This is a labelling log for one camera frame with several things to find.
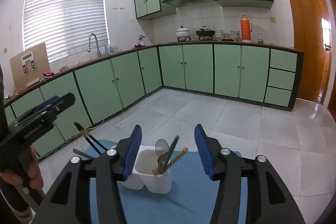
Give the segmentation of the wooden door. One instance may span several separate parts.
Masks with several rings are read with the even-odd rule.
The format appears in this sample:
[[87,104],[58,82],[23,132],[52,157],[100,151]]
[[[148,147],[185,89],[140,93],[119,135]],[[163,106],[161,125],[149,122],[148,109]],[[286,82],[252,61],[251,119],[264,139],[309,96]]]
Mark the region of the wooden door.
[[298,98],[322,104],[329,82],[330,17],[326,0],[289,0],[294,47],[303,51]]

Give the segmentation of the orange thermos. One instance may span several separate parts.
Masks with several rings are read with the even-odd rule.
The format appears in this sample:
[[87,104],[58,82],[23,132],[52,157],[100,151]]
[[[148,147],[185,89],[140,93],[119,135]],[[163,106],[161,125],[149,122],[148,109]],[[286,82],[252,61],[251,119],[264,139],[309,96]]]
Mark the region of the orange thermos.
[[252,22],[247,18],[246,15],[243,15],[240,20],[241,27],[241,39],[244,41],[251,41],[251,32],[253,30]]

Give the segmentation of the green lower cabinets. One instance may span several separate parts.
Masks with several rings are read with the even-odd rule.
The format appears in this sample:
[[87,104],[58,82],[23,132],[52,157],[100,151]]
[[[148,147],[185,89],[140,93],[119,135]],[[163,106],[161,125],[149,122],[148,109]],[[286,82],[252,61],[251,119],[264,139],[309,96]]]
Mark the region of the green lower cabinets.
[[75,104],[34,143],[43,156],[85,127],[121,112],[160,88],[200,92],[291,110],[303,52],[254,43],[169,43],[103,56],[38,81],[5,103],[8,122],[52,96],[72,93]]

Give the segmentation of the cardboard box with printed picture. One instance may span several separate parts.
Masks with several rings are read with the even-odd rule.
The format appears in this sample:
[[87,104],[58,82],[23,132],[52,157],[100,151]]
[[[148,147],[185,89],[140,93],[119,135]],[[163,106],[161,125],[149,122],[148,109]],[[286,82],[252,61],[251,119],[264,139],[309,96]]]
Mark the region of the cardboard box with printed picture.
[[50,70],[46,44],[40,43],[12,57],[10,68],[18,93],[39,82],[43,73]]

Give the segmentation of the dark grey chopstick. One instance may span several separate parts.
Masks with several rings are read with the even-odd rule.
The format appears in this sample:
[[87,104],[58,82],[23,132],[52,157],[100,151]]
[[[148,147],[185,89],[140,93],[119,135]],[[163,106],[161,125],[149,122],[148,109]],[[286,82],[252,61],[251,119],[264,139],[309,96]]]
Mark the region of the dark grey chopstick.
[[177,145],[177,143],[178,143],[178,141],[179,141],[179,138],[180,138],[180,136],[177,135],[177,136],[174,138],[173,142],[171,143],[171,146],[169,147],[169,150],[168,150],[168,152],[166,153],[166,156],[163,158],[163,163],[162,163],[162,167],[161,167],[161,169],[160,169],[159,174],[163,174],[163,173],[166,171],[166,169],[167,169],[167,165],[168,165],[168,163],[169,163],[169,161],[170,161],[170,158],[171,158],[171,155],[173,154],[174,149],[175,149],[175,147],[176,147],[176,145]]

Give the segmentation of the black chopstick gold band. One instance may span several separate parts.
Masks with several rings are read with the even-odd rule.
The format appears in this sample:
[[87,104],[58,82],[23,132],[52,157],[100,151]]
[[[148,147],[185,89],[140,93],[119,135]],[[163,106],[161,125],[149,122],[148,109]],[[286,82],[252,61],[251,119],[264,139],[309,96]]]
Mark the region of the black chopstick gold band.
[[99,154],[101,155],[100,150],[92,143],[87,131],[84,129],[82,125],[80,125],[77,122],[74,122],[74,126],[78,129],[78,131],[81,133],[82,137],[86,140],[86,142]]

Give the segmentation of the white pot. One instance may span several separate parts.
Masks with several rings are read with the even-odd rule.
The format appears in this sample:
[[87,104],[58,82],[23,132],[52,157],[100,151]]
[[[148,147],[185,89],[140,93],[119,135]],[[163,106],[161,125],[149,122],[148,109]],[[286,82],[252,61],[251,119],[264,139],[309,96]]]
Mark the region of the white pot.
[[190,30],[188,28],[185,28],[184,26],[180,26],[176,31],[175,31],[175,36],[177,38],[177,41],[190,41]]

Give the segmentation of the blue table mat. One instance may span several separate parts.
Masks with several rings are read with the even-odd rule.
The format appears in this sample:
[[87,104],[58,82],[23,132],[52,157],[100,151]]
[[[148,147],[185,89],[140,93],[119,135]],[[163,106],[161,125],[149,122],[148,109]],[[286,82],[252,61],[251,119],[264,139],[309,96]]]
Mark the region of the blue table mat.
[[219,182],[205,174],[192,137],[179,139],[177,150],[184,147],[189,152],[170,168],[173,183],[167,194],[118,184],[127,223],[210,223]]

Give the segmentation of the light wooden chopstick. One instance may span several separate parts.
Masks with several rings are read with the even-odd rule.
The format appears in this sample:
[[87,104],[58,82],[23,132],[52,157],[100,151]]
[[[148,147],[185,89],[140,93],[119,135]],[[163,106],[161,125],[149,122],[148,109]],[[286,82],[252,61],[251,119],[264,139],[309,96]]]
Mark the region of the light wooden chopstick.
[[153,167],[151,170],[152,170],[152,173],[153,173],[154,175],[157,175],[157,174],[158,174],[157,167]]

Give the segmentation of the white window blinds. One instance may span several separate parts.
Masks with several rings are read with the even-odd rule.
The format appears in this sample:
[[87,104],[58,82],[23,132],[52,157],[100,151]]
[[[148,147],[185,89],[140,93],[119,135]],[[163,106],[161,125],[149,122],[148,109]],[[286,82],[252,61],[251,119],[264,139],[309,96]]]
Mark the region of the white window blinds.
[[24,0],[24,50],[45,43],[49,62],[110,43],[105,0]]

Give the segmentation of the white two-compartment utensil holder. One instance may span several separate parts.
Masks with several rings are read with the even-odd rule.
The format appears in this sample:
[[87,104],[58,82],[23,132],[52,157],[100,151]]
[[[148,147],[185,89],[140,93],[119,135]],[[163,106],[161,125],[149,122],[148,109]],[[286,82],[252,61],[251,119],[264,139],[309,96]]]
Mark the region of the white two-compartment utensil holder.
[[155,175],[152,168],[158,166],[157,160],[154,146],[140,145],[133,171],[126,182],[121,182],[121,185],[133,190],[141,190],[145,187],[155,194],[168,194],[173,185],[173,175],[171,170]]

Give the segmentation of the brown wooden chopstick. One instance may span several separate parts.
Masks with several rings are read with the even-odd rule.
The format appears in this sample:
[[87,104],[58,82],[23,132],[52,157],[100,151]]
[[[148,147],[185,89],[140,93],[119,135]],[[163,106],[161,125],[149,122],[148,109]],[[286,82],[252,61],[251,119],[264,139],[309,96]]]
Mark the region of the brown wooden chopstick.
[[166,167],[163,167],[161,170],[161,174],[164,174],[168,169],[170,169],[181,157],[183,157],[189,149],[184,147],[183,150],[172,160]]

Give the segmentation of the glass jar on counter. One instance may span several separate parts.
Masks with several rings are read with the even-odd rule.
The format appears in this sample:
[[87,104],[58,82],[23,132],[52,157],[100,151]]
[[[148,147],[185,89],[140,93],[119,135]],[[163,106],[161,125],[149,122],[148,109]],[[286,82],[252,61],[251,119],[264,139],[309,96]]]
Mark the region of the glass jar on counter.
[[263,44],[264,43],[263,35],[261,33],[258,34],[257,42],[259,44]]

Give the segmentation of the black wok pot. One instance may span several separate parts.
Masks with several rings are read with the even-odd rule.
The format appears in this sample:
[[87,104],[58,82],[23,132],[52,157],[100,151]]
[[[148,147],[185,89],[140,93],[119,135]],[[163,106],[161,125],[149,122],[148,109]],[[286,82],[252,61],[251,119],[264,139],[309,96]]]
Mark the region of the black wok pot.
[[215,30],[209,29],[206,26],[195,31],[199,40],[213,40]]

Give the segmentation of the red cloth on counter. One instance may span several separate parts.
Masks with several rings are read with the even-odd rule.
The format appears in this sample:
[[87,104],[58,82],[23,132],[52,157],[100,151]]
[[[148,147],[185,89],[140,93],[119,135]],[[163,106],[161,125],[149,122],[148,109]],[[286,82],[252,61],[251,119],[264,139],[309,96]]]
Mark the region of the red cloth on counter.
[[43,72],[43,77],[44,77],[44,78],[51,78],[51,77],[53,77],[54,75],[55,75],[55,73],[52,72],[52,71],[45,71],[45,72]]

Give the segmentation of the metal spoon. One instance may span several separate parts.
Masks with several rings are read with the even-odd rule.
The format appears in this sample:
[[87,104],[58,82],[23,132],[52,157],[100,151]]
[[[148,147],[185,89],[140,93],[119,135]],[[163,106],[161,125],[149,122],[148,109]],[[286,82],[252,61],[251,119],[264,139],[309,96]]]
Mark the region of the metal spoon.
[[167,155],[168,155],[168,152],[165,152],[165,153],[163,153],[162,155],[160,155],[158,157],[158,161],[157,161],[158,162],[158,167],[157,167],[158,171],[160,171],[162,169],[162,167],[163,167],[163,165],[165,163],[165,160],[167,158]]

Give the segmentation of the dark blue chopstick silver band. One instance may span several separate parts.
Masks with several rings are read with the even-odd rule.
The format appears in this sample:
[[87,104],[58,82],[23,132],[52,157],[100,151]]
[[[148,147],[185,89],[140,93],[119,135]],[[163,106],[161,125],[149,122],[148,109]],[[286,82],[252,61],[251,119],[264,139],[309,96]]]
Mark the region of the dark blue chopstick silver band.
[[99,140],[97,140],[93,135],[89,135],[92,143],[100,150],[101,153],[106,152],[108,149]]

